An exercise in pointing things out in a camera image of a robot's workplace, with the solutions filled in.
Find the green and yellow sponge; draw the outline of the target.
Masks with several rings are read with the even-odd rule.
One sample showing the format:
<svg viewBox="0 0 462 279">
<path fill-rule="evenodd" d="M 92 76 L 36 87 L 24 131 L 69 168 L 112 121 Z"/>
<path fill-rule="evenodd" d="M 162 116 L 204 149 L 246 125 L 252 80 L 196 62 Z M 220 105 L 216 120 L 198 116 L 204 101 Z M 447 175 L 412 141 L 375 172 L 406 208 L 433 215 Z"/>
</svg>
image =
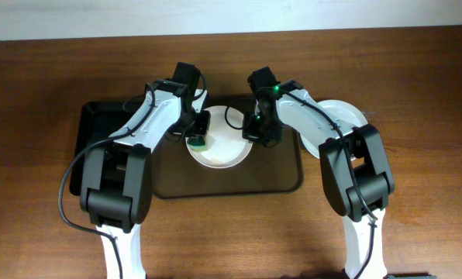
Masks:
<svg viewBox="0 0 462 279">
<path fill-rule="evenodd" d="M 197 136 L 190 136 L 187 139 L 187 145 L 190 150 L 195 152 L 203 152 L 208 149 L 206 136 L 197 135 Z"/>
</svg>

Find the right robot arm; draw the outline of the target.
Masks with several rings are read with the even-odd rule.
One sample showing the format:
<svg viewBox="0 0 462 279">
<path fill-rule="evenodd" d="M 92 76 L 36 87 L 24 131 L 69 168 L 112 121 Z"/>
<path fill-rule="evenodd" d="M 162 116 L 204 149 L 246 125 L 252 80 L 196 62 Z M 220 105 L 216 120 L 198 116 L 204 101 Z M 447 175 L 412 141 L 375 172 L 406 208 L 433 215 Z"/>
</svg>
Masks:
<svg viewBox="0 0 462 279">
<path fill-rule="evenodd" d="M 289 126 L 315 146 L 324 194 L 343 222 L 345 275 L 387 277 L 382 222 L 395 181 L 378 130 L 327 112 L 300 83 L 278 81 L 269 67 L 254 71 L 247 83 L 253 107 L 243 121 L 243 138 L 264 146 L 278 143 Z"/>
</svg>

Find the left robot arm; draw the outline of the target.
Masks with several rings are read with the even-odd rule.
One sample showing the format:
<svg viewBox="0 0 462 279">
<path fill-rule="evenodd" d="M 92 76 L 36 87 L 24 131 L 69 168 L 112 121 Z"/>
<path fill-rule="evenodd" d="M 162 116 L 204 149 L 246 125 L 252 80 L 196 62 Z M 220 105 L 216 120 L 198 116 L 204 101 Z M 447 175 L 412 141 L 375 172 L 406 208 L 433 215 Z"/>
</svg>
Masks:
<svg viewBox="0 0 462 279">
<path fill-rule="evenodd" d="M 140 225 L 152 198 L 151 155 L 166 133 L 203 140 L 210 114 L 197 89 L 201 71 L 180 62 L 173 76 L 146 84 L 144 100 L 107 139 L 85 151 L 80 207 L 87 212 L 104 247 L 109 278 L 145 278 Z"/>
</svg>

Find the white plate top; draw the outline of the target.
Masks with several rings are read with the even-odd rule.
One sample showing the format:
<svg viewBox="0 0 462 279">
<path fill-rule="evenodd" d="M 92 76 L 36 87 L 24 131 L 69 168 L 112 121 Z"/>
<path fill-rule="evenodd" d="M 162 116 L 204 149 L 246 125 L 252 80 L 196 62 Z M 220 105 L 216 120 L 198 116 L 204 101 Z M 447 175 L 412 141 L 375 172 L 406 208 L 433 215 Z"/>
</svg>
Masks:
<svg viewBox="0 0 462 279">
<path fill-rule="evenodd" d="M 252 150 L 253 144 L 242 137 L 242 131 L 233 129 L 232 126 L 243 124 L 243 113 L 224 105 L 215 105 L 205 109 L 210 112 L 210 124 L 206 134 L 208 149 L 203 152 L 195 152 L 188 148 L 193 158 L 203 166 L 224 169 L 241 163 Z"/>
</svg>

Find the white plate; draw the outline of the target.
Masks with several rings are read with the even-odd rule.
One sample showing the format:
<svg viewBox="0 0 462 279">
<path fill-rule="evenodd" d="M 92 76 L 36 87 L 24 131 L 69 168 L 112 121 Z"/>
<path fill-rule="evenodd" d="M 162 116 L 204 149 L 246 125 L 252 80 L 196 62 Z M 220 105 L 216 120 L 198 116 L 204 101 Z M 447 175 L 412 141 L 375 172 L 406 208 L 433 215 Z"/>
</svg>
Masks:
<svg viewBox="0 0 462 279">
<path fill-rule="evenodd" d="M 205 109 L 210 112 L 210 124 L 206 134 L 208 149 L 203 152 L 195 152 L 188 148 L 193 158 L 203 166 L 224 169 L 241 163 L 252 150 L 253 144 L 242 137 L 242 131 L 233 129 L 232 126 L 243 124 L 243 113 L 224 105 L 215 105 Z"/>
<path fill-rule="evenodd" d="M 362 111 L 348 102 L 331 99 L 320 101 L 319 105 L 331 115 L 330 118 L 332 120 L 348 122 L 356 127 L 368 124 Z M 307 151 L 315 158 L 319 159 L 318 147 L 310 143 L 303 135 L 300 135 L 300 139 Z"/>
</svg>

